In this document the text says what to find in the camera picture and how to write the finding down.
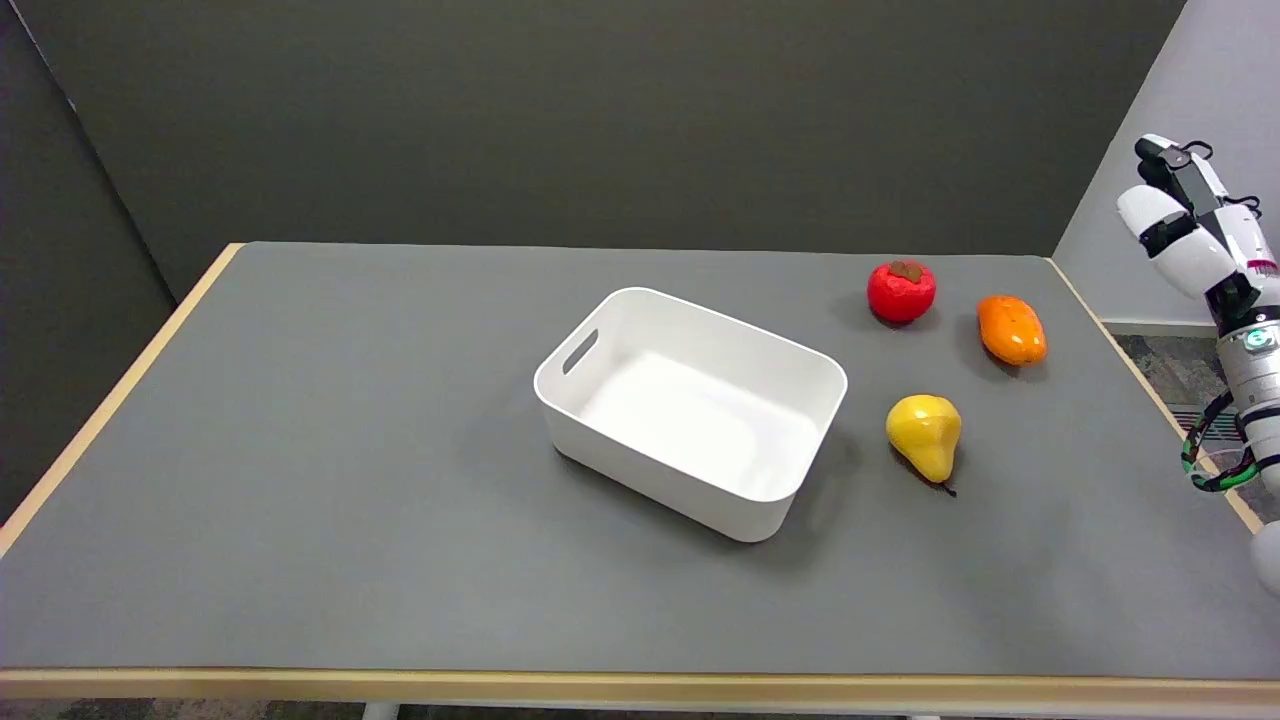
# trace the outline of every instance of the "fake fruit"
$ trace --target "fake fruit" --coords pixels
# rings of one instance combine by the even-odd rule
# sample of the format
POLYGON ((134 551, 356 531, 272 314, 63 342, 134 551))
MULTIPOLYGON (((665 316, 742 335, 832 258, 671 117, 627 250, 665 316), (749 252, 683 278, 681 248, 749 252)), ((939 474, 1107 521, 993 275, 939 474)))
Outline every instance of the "fake fruit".
MULTIPOLYGON (((960 442, 960 413, 945 397, 913 395, 897 401, 884 419, 884 432, 893 450, 934 484, 951 478, 956 445, 960 442)), ((950 488, 945 488, 951 495, 950 488)))
POLYGON ((910 323, 933 305, 937 291, 928 268, 910 260, 893 260, 872 272, 867 281, 867 304, 883 320, 910 323))
POLYGON ((992 295, 979 302, 978 327, 987 350, 1010 365, 1034 365, 1048 354, 1036 310, 1011 295, 992 295))

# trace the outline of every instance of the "white plastic bin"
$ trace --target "white plastic bin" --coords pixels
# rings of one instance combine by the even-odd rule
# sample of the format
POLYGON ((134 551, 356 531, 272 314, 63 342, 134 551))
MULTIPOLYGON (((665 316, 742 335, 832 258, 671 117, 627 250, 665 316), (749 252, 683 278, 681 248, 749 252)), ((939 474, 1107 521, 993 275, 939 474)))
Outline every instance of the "white plastic bin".
POLYGON ((561 452, 742 542, 782 525, 847 387, 820 352, 643 287, 534 374, 561 452))

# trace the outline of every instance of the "floor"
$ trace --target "floor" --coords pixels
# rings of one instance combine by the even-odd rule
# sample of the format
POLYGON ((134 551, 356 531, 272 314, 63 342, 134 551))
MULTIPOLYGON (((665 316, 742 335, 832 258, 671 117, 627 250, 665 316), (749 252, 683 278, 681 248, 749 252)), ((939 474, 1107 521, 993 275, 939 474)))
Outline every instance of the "floor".
MULTIPOLYGON (((1166 404, 1202 406, 1225 389, 1222 369, 1213 352, 1212 340, 1144 336, 1117 336, 1116 340, 1166 404)), ((1242 496, 1265 521, 1280 520, 1280 501, 1262 489, 1261 484, 1245 486, 1242 496)), ((362 711, 361 705, 342 702, 0 701, 0 720, 358 720, 362 711)), ((399 714, 399 720, 744 720, 745 717, 739 714, 712 712, 500 710, 426 705, 406 705, 399 714)))

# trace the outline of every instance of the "dark gray partition wall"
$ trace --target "dark gray partition wall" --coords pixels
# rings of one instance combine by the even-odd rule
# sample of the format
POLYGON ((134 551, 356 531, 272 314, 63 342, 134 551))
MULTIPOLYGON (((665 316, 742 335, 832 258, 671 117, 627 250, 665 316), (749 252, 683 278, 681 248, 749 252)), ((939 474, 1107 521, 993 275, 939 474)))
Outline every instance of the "dark gray partition wall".
POLYGON ((174 291, 224 243, 1050 254, 1181 0, 18 0, 174 291))
POLYGON ((0 3, 0 523, 170 302, 65 97, 0 3))

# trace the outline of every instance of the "light gray wall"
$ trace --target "light gray wall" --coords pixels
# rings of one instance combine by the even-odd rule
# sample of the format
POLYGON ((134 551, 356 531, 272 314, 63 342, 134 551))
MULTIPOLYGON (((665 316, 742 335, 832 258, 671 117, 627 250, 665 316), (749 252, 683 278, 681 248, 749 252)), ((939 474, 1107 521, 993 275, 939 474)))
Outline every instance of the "light gray wall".
POLYGON ((1048 255, 1181 8, 17 1, 179 295, 255 240, 1048 255))
POLYGON ((1277 247, 1280 3, 1187 3, 1053 252, 1106 322, 1211 325, 1204 302, 1169 287, 1116 214, 1116 197, 1142 182, 1133 143, 1146 132, 1212 145, 1228 190, 1262 199, 1262 229, 1277 247))
POLYGON ((170 309, 65 99, 0 4, 0 523, 170 309))

